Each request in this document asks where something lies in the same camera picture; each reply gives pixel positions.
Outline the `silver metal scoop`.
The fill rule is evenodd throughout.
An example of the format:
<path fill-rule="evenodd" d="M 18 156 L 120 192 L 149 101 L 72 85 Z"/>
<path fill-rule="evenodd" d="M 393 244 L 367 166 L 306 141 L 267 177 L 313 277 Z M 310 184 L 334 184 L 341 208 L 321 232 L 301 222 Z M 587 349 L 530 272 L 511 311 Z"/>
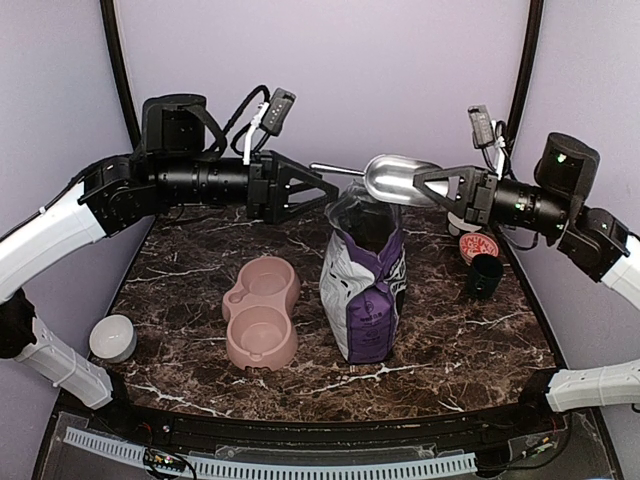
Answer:
<path fill-rule="evenodd" d="M 441 171 L 431 162 L 401 155 L 378 155 L 363 170 L 323 163 L 311 163 L 309 167 L 318 173 L 359 177 L 367 192 L 376 200 L 410 207 L 430 207 L 433 200 L 413 186 L 413 177 L 421 169 L 427 172 Z"/>

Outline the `purple white pet food bag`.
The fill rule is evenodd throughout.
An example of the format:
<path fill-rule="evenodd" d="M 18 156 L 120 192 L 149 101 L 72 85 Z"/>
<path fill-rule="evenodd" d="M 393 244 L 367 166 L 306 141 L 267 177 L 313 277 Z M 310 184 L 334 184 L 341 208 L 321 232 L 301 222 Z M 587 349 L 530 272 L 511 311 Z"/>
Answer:
<path fill-rule="evenodd" d="M 373 364 L 391 353 L 407 289 L 401 210 L 352 182 L 325 209 L 332 233 L 319 290 L 345 361 Z"/>

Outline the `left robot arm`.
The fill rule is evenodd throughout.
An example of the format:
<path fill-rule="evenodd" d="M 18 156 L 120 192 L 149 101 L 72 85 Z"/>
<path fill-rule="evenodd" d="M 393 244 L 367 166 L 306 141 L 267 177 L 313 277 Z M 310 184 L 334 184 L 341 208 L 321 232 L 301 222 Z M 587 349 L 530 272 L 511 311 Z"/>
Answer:
<path fill-rule="evenodd" d="M 141 427 L 122 380 L 61 341 L 24 286 L 71 253 L 174 206 L 245 205 L 250 219 L 281 224 L 335 200 L 336 186 L 275 151 L 219 158 L 211 151 L 113 156 L 74 177 L 54 201 L 1 238 L 1 356 L 36 370 L 120 436 Z"/>

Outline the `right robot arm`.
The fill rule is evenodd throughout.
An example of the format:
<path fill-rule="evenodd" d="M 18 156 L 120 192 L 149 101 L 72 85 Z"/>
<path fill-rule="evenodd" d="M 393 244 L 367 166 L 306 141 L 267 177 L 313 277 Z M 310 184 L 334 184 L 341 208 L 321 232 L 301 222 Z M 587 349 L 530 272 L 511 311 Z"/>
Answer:
<path fill-rule="evenodd" d="M 639 238 L 602 208 L 583 198 L 558 196 L 540 187 L 499 178 L 473 166 L 414 173 L 413 186 L 425 197 L 474 225 L 521 227 L 544 236 L 596 283 L 632 306 L 639 304 Z M 587 407 L 634 405 L 639 401 L 639 362 L 537 374 L 540 395 L 528 396 L 510 413 L 521 434 L 534 432 L 553 412 Z"/>

